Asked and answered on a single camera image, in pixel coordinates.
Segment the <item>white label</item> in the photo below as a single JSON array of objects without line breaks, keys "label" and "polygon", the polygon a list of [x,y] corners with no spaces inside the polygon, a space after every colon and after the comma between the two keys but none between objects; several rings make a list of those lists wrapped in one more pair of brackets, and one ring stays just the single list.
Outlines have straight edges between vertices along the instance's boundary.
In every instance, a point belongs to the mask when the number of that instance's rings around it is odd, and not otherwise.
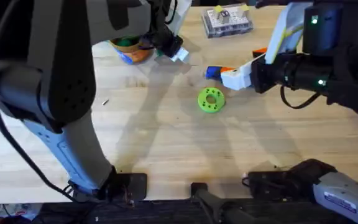
[{"label": "white label", "polygon": [[227,23],[222,23],[221,21],[215,19],[214,15],[214,10],[208,10],[207,14],[208,17],[211,21],[211,25],[213,28],[218,28],[218,27],[226,27],[226,26],[233,26],[233,25],[240,25],[240,24],[247,24],[248,23],[248,19],[244,16],[244,17],[239,17],[237,15],[237,10],[239,7],[227,7],[227,8],[223,8],[224,10],[226,10],[229,14],[230,14],[230,18],[229,18],[229,22]]},{"label": "white label", "polygon": [[327,201],[330,201],[336,205],[341,206],[342,208],[345,208],[346,210],[349,210],[350,212],[357,213],[356,205],[350,201],[341,199],[340,197],[338,197],[334,194],[328,193],[328,192],[324,192],[324,198]]}]

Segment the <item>orange object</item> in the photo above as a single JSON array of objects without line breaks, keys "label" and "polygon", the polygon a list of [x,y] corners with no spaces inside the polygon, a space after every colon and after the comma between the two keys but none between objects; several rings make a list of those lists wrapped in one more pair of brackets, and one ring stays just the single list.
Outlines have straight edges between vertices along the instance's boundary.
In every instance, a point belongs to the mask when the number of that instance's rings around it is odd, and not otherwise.
[{"label": "orange object", "polygon": [[118,46],[114,41],[110,41],[110,44],[118,51],[119,56],[123,61],[128,64],[143,62],[152,53],[152,50],[139,49],[139,46],[141,45],[140,42],[128,47]]},{"label": "orange object", "polygon": [[261,49],[257,49],[257,50],[253,50],[252,52],[255,52],[255,53],[266,53],[267,51],[267,47],[264,47],[264,48],[261,48]]},{"label": "orange object", "polygon": [[222,67],[222,68],[221,68],[221,73],[222,73],[222,72],[231,71],[231,70],[234,70],[234,69],[235,69],[235,68]]}]

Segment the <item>sticker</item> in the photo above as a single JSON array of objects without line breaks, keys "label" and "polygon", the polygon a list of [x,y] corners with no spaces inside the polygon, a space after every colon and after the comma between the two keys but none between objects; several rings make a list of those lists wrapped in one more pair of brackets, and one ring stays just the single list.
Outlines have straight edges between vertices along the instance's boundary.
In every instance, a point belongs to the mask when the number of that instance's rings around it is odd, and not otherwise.
[{"label": "sticker", "polygon": [[356,205],[350,201],[341,199],[338,196],[328,192],[324,192],[324,198],[332,203],[335,203],[336,205],[341,206],[342,208],[345,208],[346,210],[351,211],[352,213],[357,213]]}]

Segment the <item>green object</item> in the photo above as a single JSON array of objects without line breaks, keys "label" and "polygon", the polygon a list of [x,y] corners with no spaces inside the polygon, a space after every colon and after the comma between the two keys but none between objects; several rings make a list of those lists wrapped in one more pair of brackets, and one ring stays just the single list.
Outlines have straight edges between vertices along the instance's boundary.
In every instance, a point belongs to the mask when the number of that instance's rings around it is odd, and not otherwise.
[{"label": "green object", "polygon": [[163,54],[164,54],[164,53],[162,53],[161,50],[157,50],[157,56],[158,56],[158,57],[161,57]]},{"label": "green object", "polygon": [[132,42],[129,39],[121,39],[117,42],[117,45],[120,47],[130,47],[132,46]]},{"label": "green object", "polygon": [[198,106],[207,113],[216,113],[225,104],[223,93],[217,88],[205,88],[198,94]]}]

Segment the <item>blue object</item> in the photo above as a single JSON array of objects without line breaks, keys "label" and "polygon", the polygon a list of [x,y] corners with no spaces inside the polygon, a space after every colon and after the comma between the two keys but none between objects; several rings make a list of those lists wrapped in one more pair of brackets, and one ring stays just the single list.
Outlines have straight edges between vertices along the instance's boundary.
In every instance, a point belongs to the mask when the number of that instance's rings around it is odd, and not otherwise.
[{"label": "blue object", "polygon": [[118,52],[120,58],[127,64],[129,65],[133,65],[134,61],[132,61],[132,59],[128,56],[126,56],[124,53],[122,53],[121,51],[119,51],[118,49],[114,48],[116,50],[116,52]]},{"label": "blue object", "polygon": [[205,78],[222,82],[221,69],[222,67],[219,66],[208,66],[206,69]]}]

